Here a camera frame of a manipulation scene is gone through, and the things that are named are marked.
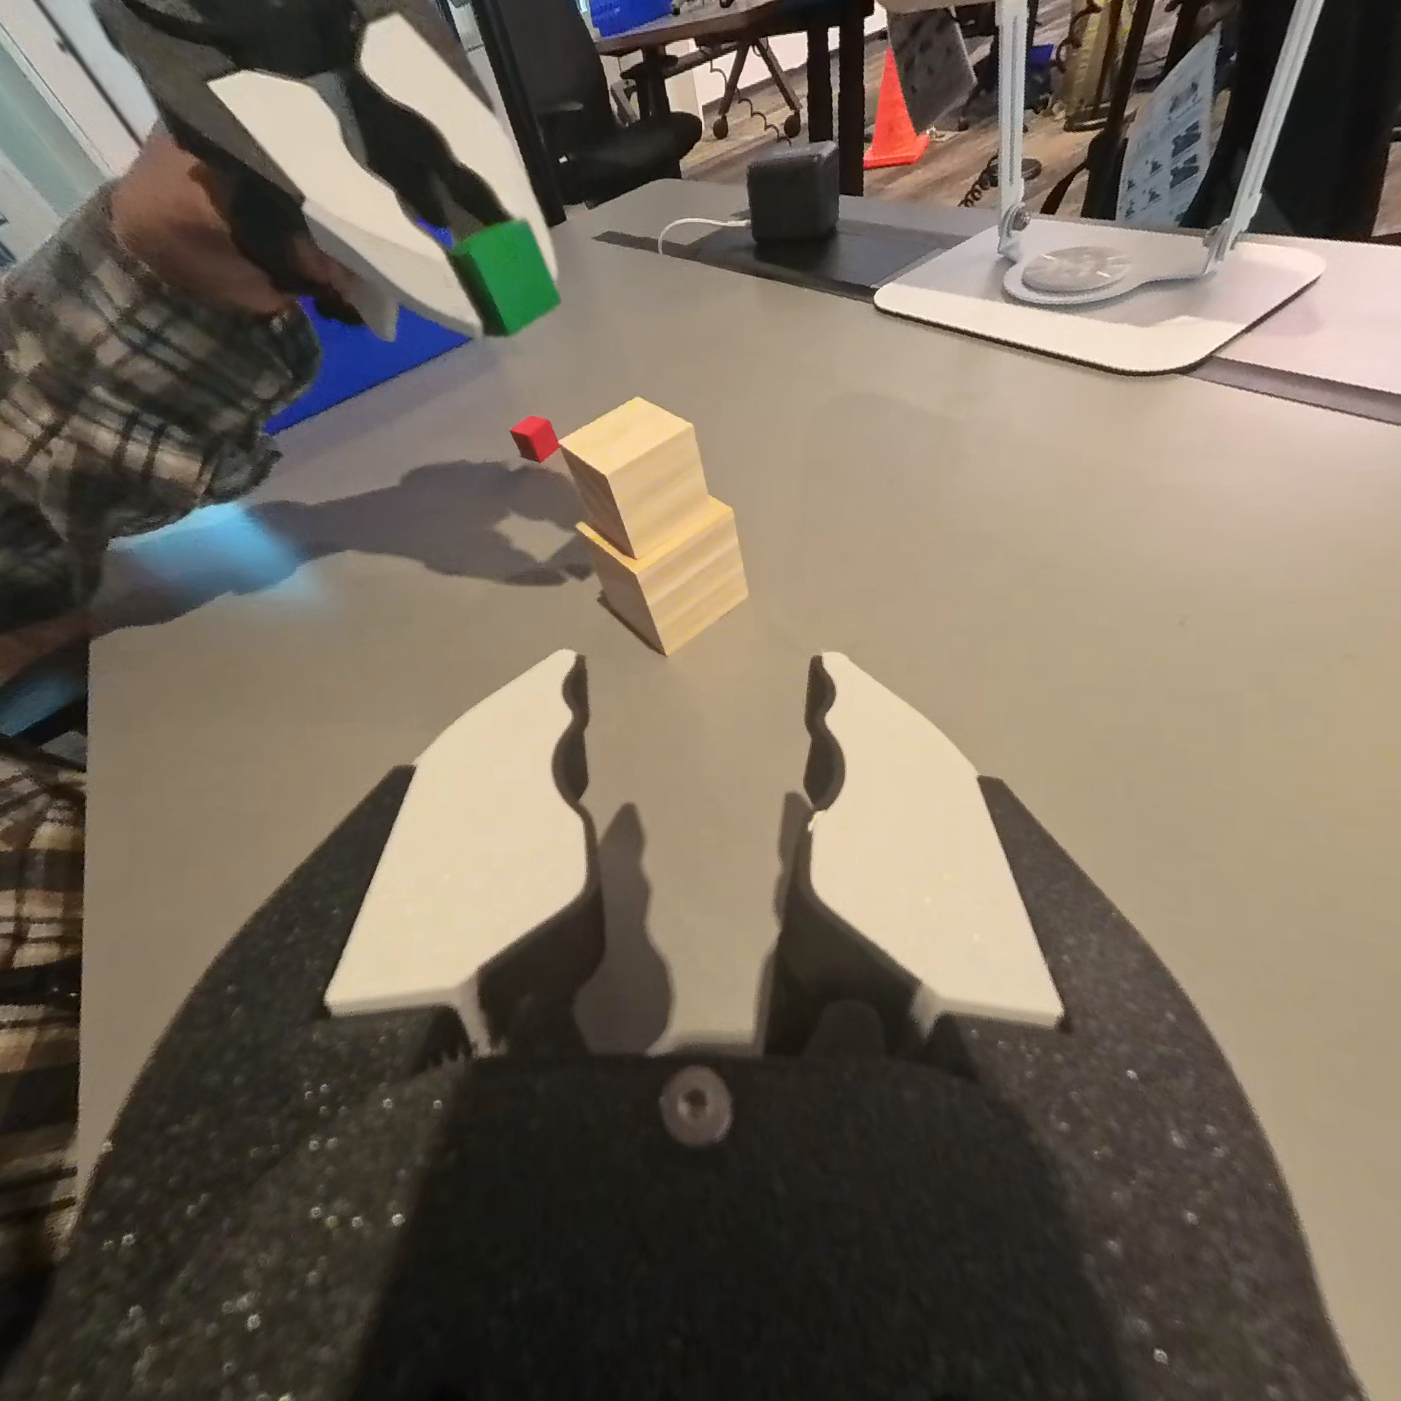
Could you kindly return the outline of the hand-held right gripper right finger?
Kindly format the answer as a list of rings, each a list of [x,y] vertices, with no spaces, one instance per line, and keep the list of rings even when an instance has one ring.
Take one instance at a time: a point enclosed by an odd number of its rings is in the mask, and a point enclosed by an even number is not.
[[[811,805],[779,924],[779,1047],[836,1004],[893,1049],[948,1017],[1060,1030],[1065,1004],[976,765],[846,653],[811,658]]]

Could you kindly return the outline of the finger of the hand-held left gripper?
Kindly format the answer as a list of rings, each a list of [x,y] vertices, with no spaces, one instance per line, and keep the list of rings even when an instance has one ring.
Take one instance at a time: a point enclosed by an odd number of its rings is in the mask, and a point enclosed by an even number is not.
[[[461,206],[481,221],[492,221],[491,211],[499,221],[526,221],[546,268],[557,278],[549,225],[514,135],[479,91],[471,68],[456,68],[429,38],[427,23],[406,11],[387,11],[366,25],[359,68],[384,98],[434,131],[446,151],[437,163],[442,180],[471,176],[482,186]]]
[[[397,337],[402,308],[466,337],[482,335],[444,248],[357,160],[336,100],[314,83],[251,70],[209,86],[296,185],[311,240],[347,271],[346,300],[381,340]]]

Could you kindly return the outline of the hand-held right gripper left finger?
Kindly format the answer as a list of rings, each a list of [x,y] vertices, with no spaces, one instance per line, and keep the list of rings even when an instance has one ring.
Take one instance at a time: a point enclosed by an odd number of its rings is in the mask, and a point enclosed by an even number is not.
[[[588,660],[557,650],[467,708],[414,762],[326,1009],[454,1010],[472,1052],[579,1039],[606,950],[584,809]]]

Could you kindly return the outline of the green wooden cube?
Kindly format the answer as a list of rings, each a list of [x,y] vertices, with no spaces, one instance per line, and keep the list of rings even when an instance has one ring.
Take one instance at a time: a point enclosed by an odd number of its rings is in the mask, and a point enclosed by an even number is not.
[[[509,338],[561,305],[556,276],[526,220],[489,223],[447,246],[447,260],[491,338]]]

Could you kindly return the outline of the natural wooden cube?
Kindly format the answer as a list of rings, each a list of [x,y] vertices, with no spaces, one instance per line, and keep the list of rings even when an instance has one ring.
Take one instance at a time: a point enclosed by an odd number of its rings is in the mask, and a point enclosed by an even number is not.
[[[734,512],[718,497],[641,557],[624,553],[584,520],[576,532],[601,603],[658,653],[673,655],[748,597]]]
[[[644,397],[561,442],[586,522],[624,555],[649,555],[709,502],[696,428]]]

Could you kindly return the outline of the person's left hand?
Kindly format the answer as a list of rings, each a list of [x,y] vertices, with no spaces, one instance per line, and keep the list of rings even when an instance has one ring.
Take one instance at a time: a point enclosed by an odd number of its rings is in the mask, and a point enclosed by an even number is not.
[[[236,241],[226,183],[156,125],[110,190],[112,228],[167,286],[224,310],[272,318],[296,305]]]

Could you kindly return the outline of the black office chair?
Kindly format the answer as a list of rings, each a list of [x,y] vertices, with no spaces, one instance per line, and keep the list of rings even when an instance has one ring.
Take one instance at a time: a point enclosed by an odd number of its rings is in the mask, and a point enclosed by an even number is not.
[[[686,111],[624,118],[603,56],[574,1],[472,1],[486,60],[547,226],[676,180],[703,126]]]

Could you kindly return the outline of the blue object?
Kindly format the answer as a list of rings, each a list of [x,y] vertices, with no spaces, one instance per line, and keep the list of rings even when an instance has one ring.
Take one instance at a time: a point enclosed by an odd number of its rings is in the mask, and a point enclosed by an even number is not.
[[[394,340],[382,340],[367,326],[331,320],[307,296],[302,306],[321,340],[321,370],[301,397],[271,417],[269,433],[307,422],[471,342],[411,308],[399,310]]]

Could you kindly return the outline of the dark background desk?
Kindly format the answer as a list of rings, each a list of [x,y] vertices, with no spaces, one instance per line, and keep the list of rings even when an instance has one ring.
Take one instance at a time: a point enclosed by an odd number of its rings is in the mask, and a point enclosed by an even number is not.
[[[598,36],[598,53],[623,58],[641,55],[638,90],[641,111],[664,111],[664,83],[674,76],[668,48],[693,41],[758,41],[789,35],[806,40],[806,78],[813,138],[834,140],[839,186],[846,196],[864,193],[866,131],[866,23],[879,3],[873,1],[736,1],[699,3],[681,15]]]

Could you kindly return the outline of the black table strip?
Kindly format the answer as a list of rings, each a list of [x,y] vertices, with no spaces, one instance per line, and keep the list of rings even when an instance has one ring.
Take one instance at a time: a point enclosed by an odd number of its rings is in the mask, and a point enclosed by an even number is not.
[[[841,216],[831,238],[761,248],[739,216],[688,216],[659,233],[596,233],[598,241],[813,291],[871,303],[876,290],[926,260],[993,228],[969,208],[938,210],[929,221],[904,225]]]

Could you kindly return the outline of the orange traffic cone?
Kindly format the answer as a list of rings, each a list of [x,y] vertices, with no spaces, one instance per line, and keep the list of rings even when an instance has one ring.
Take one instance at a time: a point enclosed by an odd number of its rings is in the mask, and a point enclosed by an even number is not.
[[[916,165],[929,145],[931,135],[914,126],[906,106],[894,50],[888,48],[881,71],[874,126],[864,151],[864,170]]]

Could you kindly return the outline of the person's plaid clothing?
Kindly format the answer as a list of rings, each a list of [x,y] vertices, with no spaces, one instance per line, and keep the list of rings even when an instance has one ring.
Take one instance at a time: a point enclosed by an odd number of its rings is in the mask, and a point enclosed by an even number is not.
[[[77,1199],[85,777],[2,757],[2,1279],[50,1267]]]

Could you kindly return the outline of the white desk lamp stand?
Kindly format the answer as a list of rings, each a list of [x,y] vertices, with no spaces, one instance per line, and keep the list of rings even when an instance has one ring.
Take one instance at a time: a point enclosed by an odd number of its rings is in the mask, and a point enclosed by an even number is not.
[[[1171,251],[1170,236],[1160,233],[1148,233],[1140,251],[1121,251],[1105,243],[1043,250],[1034,256],[1023,251],[1023,235],[1033,223],[1024,201],[1023,175],[1028,3],[998,1],[994,8],[999,48],[996,251],[1008,263],[1006,293],[1021,303],[1071,310],[1105,303],[1141,286],[1198,283],[1213,276],[1255,218],[1325,3],[1301,1],[1293,8],[1231,211],[1203,238],[1205,255],[1200,265],[1186,261],[1183,253]]]

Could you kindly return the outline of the printed paper sheet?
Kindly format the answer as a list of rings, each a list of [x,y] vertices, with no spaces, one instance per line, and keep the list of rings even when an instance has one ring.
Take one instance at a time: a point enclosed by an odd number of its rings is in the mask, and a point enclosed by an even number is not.
[[[1130,128],[1115,221],[1180,226],[1210,166],[1220,28],[1165,76]]]

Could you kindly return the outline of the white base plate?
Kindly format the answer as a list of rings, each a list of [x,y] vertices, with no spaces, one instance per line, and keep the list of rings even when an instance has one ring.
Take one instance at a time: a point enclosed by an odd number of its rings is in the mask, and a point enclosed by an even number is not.
[[[1026,286],[1039,256],[1076,248],[1120,255],[1126,273],[1090,301]],[[996,228],[964,238],[881,285],[879,311],[1113,373],[1196,368],[1311,288],[1323,255],[1278,238],[1240,238],[1211,270],[1206,236],[1108,221],[1031,216],[1019,258]]]

